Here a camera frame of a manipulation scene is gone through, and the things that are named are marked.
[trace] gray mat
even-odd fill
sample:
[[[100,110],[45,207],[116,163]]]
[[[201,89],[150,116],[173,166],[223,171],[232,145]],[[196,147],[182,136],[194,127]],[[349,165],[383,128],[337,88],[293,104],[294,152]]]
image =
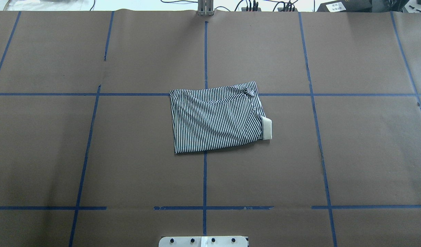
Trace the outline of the gray mat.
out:
[[[421,246],[421,14],[18,14],[0,246]],[[170,89],[250,80],[272,140],[174,155]]]

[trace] black and white striped fabric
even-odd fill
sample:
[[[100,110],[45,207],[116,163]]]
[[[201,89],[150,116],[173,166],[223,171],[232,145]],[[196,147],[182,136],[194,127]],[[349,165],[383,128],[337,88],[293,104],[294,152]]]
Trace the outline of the black and white striped fabric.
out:
[[[263,139],[264,110],[254,81],[215,89],[170,91],[175,153]]]

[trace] white bracket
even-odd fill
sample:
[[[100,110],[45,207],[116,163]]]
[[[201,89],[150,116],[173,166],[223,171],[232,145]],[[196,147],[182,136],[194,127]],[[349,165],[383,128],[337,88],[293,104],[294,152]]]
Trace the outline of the white bracket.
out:
[[[214,0],[198,0],[198,15],[199,16],[214,15]]]
[[[190,236],[163,237],[159,247],[248,247],[249,241],[243,236]]]

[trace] striped cloth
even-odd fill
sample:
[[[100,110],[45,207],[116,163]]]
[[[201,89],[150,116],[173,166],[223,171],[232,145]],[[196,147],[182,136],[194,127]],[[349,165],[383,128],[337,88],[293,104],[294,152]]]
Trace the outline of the striped cloth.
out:
[[[263,139],[265,117],[254,81],[215,89],[170,91],[175,153]]]

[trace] white sticker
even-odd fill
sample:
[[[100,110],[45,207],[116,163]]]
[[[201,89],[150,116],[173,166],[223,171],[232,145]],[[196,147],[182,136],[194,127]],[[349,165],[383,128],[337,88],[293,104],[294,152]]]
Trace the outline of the white sticker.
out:
[[[342,2],[331,3],[331,4],[327,4],[325,6],[328,8],[328,10],[330,12],[339,12],[339,11],[346,10],[345,9],[345,6],[343,6],[343,3]]]

